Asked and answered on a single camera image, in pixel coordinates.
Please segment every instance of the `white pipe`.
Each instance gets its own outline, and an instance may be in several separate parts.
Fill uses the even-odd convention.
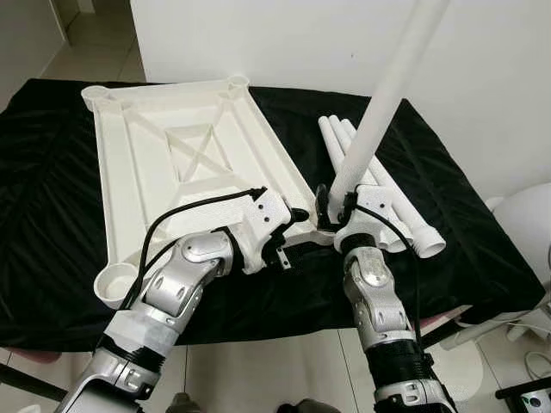
[[[337,222],[344,196],[354,189],[368,168],[448,3],[449,0],[418,0],[414,6],[398,47],[362,117],[357,139],[331,185],[329,218],[332,222]]]
[[[341,122],[335,115],[330,116],[329,120],[326,116],[322,116],[318,119],[318,123],[321,134],[324,137],[325,146],[327,147],[327,151],[329,152],[329,158],[331,159],[333,169],[335,170],[335,173],[338,173],[338,170],[341,167],[341,163],[344,160],[344,153],[348,149],[352,141],[351,137],[343,129]],[[369,170],[366,170],[362,182],[370,185],[377,185],[377,181],[371,175],[371,172],[369,172]],[[400,230],[400,232],[402,232],[404,237],[406,237],[406,239],[410,243],[413,242],[413,236],[409,228],[407,228],[406,224],[399,220],[398,215],[392,208],[388,210],[388,219],[393,222],[394,226],[396,226]],[[394,253],[406,249],[406,246],[392,230],[390,230],[389,228],[385,228],[383,231],[384,238],[387,240],[386,246],[384,248],[388,252]]]
[[[344,160],[343,150],[338,144],[337,137],[335,136],[335,133],[331,128],[331,124],[329,123],[329,119],[327,119],[327,116],[322,116],[321,118],[319,118],[318,125],[319,129],[321,129],[321,134],[324,137],[325,146],[327,147],[327,151],[329,152],[331,164],[333,165],[335,173],[337,173],[340,169],[341,163]]]
[[[331,123],[331,127],[333,128],[333,132],[337,136],[338,143],[341,145],[341,149],[343,150],[344,154],[346,154],[348,152],[350,145],[352,144],[352,138],[354,137],[354,135],[356,135],[356,129],[352,126],[352,124],[348,119],[340,121],[338,117],[334,114],[329,116],[329,123]],[[365,169],[365,173],[363,174],[361,183],[367,183],[368,185],[379,185],[379,183],[375,180],[375,177],[373,176],[369,168]],[[398,225],[400,231],[403,232],[404,236],[407,239],[412,240],[412,234],[410,233],[406,224],[400,222],[400,219],[398,218],[398,215],[396,214],[393,206],[388,210],[388,219],[390,221],[393,221],[395,225]],[[389,234],[389,237],[394,239],[396,235],[393,232],[391,232]],[[398,242],[398,241],[399,241],[399,238],[396,237],[394,242]]]
[[[351,133],[355,131],[349,120],[345,119],[343,123],[346,125],[344,127],[345,130]],[[368,170],[371,171],[379,185],[392,189],[393,208],[398,213],[398,217],[404,221],[412,232],[412,246],[415,252],[421,258],[430,258],[446,248],[446,241],[444,241],[435,228],[426,223],[377,157],[371,159]]]
[[[346,147],[343,147],[344,153],[348,151],[348,148],[350,147],[350,144],[352,143],[352,138],[356,135],[356,129],[354,128],[354,125],[350,123],[348,119],[343,119],[340,121],[341,126],[343,127],[344,131],[346,132],[346,135],[348,137],[348,144]],[[368,185],[379,185],[369,168],[365,169],[365,173],[362,177],[362,183],[367,183]],[[394,206],[390,208],[388,211],[388,219],[391,221],[399,221],[399,217],[396,214],[396,211],[394,209]],[[411,233],[408,231],[408,234],[404,234],[407,238],[411,236]]]

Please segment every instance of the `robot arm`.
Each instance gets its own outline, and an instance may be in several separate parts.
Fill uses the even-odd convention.
[[[362,203],[362,185],[354,202]],[[378,199],[379,206],[390,201]],[[129,309],[119,310],[97,350],[56,413],[141,412],[161,366],[201,301],[204,287],[232,268],[256,273],[265,265],[267,245],[299,216],[283,199],[263,191],[245,206],[243,221],[213,232],[180,238],[170,260],[149,281]],[[381,222],[354,209],[335,236],[344,258],[344,291],[369,370],[375,382],[375,411],[455,412],[447,392],[415,341],[406,312],[394,292],[393,275],[375,248]]]
[[[390,199],[369,197],[369,185],[358,185],[350,197],[348,223],[335,236],[344,255],[344,292],[375,383],[375,411],[456,412],[453,401],[432,372],[432,359],[418,346],[394,278],[376,246],[373,234],[381,221],[362,205],[375,205],[384,217]]]
[[[204,287],[232,268],[247,274],[259,271],[265,265],[265,247],[278,247],[282,232],[304,218],[278,194],[265,189],[256,193],[247,198],[239,224],[175,243],[170,260],[130,308],[115,313],[90,364],[56,413],[141,411],[135,401],[150,397],[164,359],[188,325]]]

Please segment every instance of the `black wire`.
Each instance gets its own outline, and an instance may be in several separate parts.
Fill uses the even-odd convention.
[[[166,244],[145,266],[145,272],[144,274],[147,274],[147,272],[152,269],[153,264],[158,261],[158,259],[164,255],[166,251],[171,249],[175,243],[177,243],[178,239],[173,239],[168,244]]]
[[[260,196],[266,188],[253,188],[253,189],[247,189],[246,191],[237,192],[235,194],[228,194],[228,195],[221,195],[221,196],[215,196],[213,198],[207,198],[205,200],[198,200],[196,202],[192,202],[187,205],[182,205],[180,207],[171,209],[167,211],[166,213],[160,215],[157,219],[153,221],[149,229],[147,230],[147,233],[145,234],[144,243],[141,249],[141,255],[139,258],[139,268],[138,268],[138,277],[130,287],[130,290],[128,290],[127,296],[124,298],[121,309],[125,310],[130,307],[130,305],[138,298],[139,292],[141,291],[141,287],[144,281],[145,276],[145,261],[147,260],[147,250],[149,249],[149,244],[152,240],[153,233],[157,229],[157,227],[163,222],[165,219],[171,217],[172,215],[176,215],[177,213],[182,213],[183,211],[187,211],[192,208],[202,207],[207,204],[213,204],[216,202],[222,202],[225,200],[235,200],[236,198],[241,198],[243,196]]]
[[[363,213],[366,213],[367,215],[372,216],[375,219],[378,219],[380,222],[382,222],[384,225],[386,225],[388,228],[392,230],[396,234],[396,236],[399,238],[399,240],[404,243],[406,246],[406,249],[409,251],[410,256],[413,261],[413,268],[415,272],[415,314],[413,316],[413,328],[415,329],[415,338],[417,340],[417,344],[419,348],[423,348],[421,345],[421,300],[420,300],[420,288],[419,288],[419,267],[418,267],[418,259],[417,255],[415,254],[415,250],[410,245],[410,243],[407,242],[406,237],[402,232],[394,226],[392,222],[390,222],[388,219],[380,216],[378,213],[374,213],[373,211],[368,210],[366,207],[361,205],[355,205],[355,208],[359,211],[362,211]]]

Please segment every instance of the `floor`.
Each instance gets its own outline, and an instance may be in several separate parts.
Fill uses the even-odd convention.
[[[499,413],[505,404],[493,393],[529,379],[523,365],[528,351],[549,351],[548,344],[529,334],[516,342],[505,338],[500,327],[476,343],[483,366],[479,390],[467,401],[460,401],[461,413]],[[0,349],[4,362],[67,388],[90,359],[89,354],[63,354],[52,365],[41,365]],[[462,376],[465,363],[456,363],[441,373],[452,396],[454,376]],[[281,403],[298,403],[315,398],[343,413],[373,411],[374,385],[368,365],[353,329],[325,330],[262,342],[230,342],[174,348],[164,363],[164,372],[152,397],[142,404],[146,413],[165,412],[172,397],[188,392],[207,413],[272,413]],[[52,412],[50,400],[0,385],[1,413],[15,413],[30,404],[40,404],[42,412]]]
[[[95,15],[78,15],[67,29],[65,46],[43,77],[86,81],[144,82],[138,42],[127,2],[97,0]],[[461,412],[502,412],[493,393],[528,379],[527,351],[548,351],[528,334],[507,342],[505,327],[476,344],[483,365],[482,384]],[[41,365],[0,349],[0,362],[67,388],[84,368],[89,354],[63,354]],[[461,376],[469,363],[452,364],[445,376]],[[208,413],[274,412],[278,404],[316,398],[343,413],[373,411],[374,385],[355,330],[325,330],[307,336],[262,342],[231,342],[175,348],[146,412],[164,412],[174,393],[188,392]],[[7,385],[0,385],[0,413],[29,404],[51,412],[56,404]]]
[[[132,11],[127,1],[95,0],[95,14],[79,14],[65,45],[42,77],[145,82]]]

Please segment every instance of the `black cloth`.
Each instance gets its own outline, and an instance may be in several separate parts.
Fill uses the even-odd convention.
[[[90,350],[113,314],[92,289],[107,254],[94,119],[80,97],[88,85],[29,80],[0,114],[0,346]],[[337,114],[357,124],[368,100],[298,89],[253,87],[251,94],[310,188],[331,184],[317,119]],[[420,262],[423,317],[465,304],[492,315],[538,302],[537,278],[408,101],[377,154],[448,243]],[[352,326],[342,257],[312,244],[288,249],[288,257],[293,269],[284,273],[212,282],[179,343]],[[411,310],[407,254],[386,257]]]

